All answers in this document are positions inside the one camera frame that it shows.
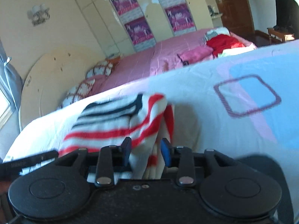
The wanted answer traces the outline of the striped knit child sweater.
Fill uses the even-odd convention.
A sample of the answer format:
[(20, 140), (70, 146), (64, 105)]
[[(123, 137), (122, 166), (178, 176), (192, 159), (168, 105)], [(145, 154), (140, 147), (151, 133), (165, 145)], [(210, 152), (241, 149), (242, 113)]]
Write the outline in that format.
[(47, 136), (37, 127), (26, 137), (22, 155), (55, 149), (60, 156), (86, 148), (97, 152), (129, 137), (129, 158), (133, 173), (126, 178), (159, 179), (164, 169), (160, 140), (171, 140), (174, 106), (161, 94), (138, 94), (107, 102), (90, 103), (65, 132), (55, 130)]

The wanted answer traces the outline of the bright window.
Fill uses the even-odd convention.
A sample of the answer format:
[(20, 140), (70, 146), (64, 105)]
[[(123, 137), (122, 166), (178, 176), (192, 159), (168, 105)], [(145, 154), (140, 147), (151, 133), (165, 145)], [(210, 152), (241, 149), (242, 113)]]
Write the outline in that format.
[(9, 117), (12, 115), (12, 106), (7, 98), (4, 90), (1, 89), (1, 104), (0, 104), (0, 124), (1, 127), (7, 122)]

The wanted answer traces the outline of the near patterned pillow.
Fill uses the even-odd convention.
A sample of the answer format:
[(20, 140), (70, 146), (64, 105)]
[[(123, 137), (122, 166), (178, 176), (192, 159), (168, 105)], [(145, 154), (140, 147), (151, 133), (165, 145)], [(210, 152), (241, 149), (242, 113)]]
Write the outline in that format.
[(95, 79), (87, 79), (79, 83), (78, 85), (71, 88), (64, 97), (57, 110), (65, 108), (77, 101), (80, 101), (87, 97), (89, 92), (92, 90)]

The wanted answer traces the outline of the patterned pillow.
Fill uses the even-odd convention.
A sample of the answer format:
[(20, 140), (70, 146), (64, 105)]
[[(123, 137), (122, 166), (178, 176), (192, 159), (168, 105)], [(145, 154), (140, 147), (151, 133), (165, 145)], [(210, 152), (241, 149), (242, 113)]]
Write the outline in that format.
[(108, 61), (100, 61), (87, 72), (85, 78), (91, 78), (96, 75), (110, 76), (112, 70), (113, 63)]
[(65, 108), (77, 101), (80, 101), (87, 97), (89, 92), (92, 90), (95, 79), (87, 79), (79, 83), (78, 85), (71, 88), (64, 97), (57, 110)]

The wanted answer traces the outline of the cream rounded headboard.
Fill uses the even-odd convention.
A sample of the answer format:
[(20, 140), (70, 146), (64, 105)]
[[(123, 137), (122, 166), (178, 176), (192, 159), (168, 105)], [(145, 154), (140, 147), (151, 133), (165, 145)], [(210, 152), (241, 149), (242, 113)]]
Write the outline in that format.
[(60, 46), (43, 54), (24, 82), (19, 109), (23, 130), (33, 120), (57, 109), (68, 90), (85, 79), (105, 55), (86, 46)]

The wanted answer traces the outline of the blue curtain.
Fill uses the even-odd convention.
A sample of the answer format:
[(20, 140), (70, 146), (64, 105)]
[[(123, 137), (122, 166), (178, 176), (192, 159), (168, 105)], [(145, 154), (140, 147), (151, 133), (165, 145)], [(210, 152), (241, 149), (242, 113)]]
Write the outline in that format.
[(15, 67), (11, 64), (11, 60), (12, 58), (7, 56), (3, 44), (1, 43), (1, 80), (18, 111), (21, 105), (23, 80)]

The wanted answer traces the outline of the far patterned pillow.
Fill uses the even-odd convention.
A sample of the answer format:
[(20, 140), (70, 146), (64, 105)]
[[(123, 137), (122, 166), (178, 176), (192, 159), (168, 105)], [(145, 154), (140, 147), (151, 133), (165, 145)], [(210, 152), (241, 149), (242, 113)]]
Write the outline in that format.
[(112, 70), (113, 63), (108, 61), (100, 61), (87, 72), (85, 78), (91, 78), (96, 75), (110, 76)]

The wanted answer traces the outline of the pink checkered bedspread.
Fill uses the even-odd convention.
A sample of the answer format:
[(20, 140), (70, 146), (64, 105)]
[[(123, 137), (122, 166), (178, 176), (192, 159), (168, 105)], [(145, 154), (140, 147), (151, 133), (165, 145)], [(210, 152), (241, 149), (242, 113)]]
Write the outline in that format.
[[(178, 54), (192, 50), (197, 46), (207, 46), (206, 43), (203, 42), (203, 37), (209, 30), (211, 29), (200, 29), (195, 32), (169, 38), (158, 42), (152, 48), (121, 58), (116, 65), (113, 66), (110, 76), (93, 76), (95, 83), (87, 96), (102, 93), (131, 81), (156, 76), (170, 70), (187, 66), (188, 64), (184, 65), (181, 62)], [(249, 48), (251, 51), (256, 49), (256, 45), (253, 42), (231, 31), (229, 32), (230, 36), (242, 42), (245, 48)], [(214, 57), (212, 54), (200, 62), (216, 58), (217, 57)]]

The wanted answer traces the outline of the pink folded garment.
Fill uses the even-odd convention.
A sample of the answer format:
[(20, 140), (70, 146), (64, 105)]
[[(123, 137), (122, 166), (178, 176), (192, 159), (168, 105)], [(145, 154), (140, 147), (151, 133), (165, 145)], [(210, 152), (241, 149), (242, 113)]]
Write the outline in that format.
[(213, 48), (209, 46), (197, 46), (192, 50), (178, 54), (178, 57), (184, 65), (189, 65), (202, 61), (206, 57), (211, 56), (212, 53)]

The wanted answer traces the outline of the lower left purple poster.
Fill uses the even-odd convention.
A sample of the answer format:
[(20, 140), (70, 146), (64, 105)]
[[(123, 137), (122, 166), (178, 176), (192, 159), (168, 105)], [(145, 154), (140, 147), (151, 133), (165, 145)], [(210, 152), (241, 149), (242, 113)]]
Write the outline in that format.
[(155, 46), (156, 40), (145, 17), (140, 17), (126, 23), (125, 28), (136, 52), (144, 51)]

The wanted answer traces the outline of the red garment on bed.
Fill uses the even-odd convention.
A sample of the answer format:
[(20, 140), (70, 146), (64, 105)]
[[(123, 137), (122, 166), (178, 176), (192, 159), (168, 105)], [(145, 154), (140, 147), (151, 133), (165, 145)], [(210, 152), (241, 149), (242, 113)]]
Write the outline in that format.
[(211, 38), (206, 42), (206, 45), (213, 49), (212, 54), (214, 57), (218, 57), (219, 54), (223, 53), (223, 50), (243, 48), (245, 45), (238, 39), (225, 34), (220, 34), (214, 38)]

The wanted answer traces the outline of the black white patterned garment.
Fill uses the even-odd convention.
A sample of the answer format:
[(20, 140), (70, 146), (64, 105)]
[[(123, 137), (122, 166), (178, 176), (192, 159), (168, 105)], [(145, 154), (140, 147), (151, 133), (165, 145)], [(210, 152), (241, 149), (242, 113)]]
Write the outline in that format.
[(208, 42), (210, 39), (217, 37), (218, 35), (228, 35), (230, 36), (230, 32), (226, 27), (216, 27), (207, 31), (203, 37), (203, 42)]

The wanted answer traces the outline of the lower right purple poster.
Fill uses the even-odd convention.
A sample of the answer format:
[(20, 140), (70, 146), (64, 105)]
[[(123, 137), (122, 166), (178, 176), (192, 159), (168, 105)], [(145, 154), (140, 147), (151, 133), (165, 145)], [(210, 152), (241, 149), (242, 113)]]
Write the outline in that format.
[(196, 31), (196, 26), (187, 4), (179, 4), (165, 9), (174, 36)]

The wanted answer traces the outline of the upper left purple poster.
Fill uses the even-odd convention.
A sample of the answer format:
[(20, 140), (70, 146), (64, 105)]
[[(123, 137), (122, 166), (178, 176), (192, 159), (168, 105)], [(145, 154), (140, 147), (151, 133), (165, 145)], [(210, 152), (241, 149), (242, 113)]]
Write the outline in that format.
[(111, 0), (111, 2), (124, 25), (143, 16), (137, 0)]

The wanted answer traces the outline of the wooden tv cabinet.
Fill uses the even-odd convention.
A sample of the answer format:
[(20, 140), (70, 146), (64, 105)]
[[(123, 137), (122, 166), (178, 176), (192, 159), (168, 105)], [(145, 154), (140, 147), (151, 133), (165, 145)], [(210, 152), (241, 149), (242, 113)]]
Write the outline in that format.
[(291, 33), (275, 30), (274, 28), (267, 28), (270, 45), (274, 40), (280, 39), (282, 43), (295, 40), (295, 36)]

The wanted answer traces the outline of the white corner shelves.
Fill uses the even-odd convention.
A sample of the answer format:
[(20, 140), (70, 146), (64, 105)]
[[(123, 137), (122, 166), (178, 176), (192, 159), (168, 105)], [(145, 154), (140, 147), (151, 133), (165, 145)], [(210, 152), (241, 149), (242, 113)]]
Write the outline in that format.
[(217, 1), (216, 0), (205, 0), (208, 6), (208, 10), (210, 13), (210, 17), (214, 27), (223, 26), (222, 23), (222, 13), (219, 11)]

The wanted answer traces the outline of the cream glossy wardrobe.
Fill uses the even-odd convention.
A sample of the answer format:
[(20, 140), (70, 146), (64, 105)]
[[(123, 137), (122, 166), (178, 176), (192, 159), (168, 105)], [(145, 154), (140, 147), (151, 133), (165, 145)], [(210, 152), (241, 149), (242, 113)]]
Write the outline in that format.
[(105, 56), (131, 55), (160, 41), (222, 26), (215, 0), (75, 0)]

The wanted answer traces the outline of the brown wooden door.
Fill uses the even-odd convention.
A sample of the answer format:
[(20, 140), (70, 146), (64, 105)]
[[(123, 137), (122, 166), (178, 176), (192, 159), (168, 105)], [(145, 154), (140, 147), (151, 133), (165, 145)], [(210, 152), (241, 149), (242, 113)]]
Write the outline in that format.
[(216, 0), (222, 13), (222, 23), (231, 32), (246, 37), (254, 33), (254, 25), (248, 0)]

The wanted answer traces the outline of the black office chair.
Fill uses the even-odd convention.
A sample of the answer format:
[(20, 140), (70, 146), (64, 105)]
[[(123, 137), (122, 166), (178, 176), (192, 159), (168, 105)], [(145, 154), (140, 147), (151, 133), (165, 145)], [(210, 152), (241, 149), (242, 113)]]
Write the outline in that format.
[(298, 39), (298, 3), (295, 0), (275, 0), (276, 31), (288, 32)]

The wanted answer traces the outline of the wall sconce lamp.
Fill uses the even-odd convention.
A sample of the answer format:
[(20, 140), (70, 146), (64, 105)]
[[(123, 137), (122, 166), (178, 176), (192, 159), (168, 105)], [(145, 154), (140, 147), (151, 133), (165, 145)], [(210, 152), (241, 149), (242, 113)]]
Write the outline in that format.
[(50, 8), (45, 4), (34, 5), (27, 11), (27, 17), (31, 21), (33, 27), (44, 24), (50, 19)]

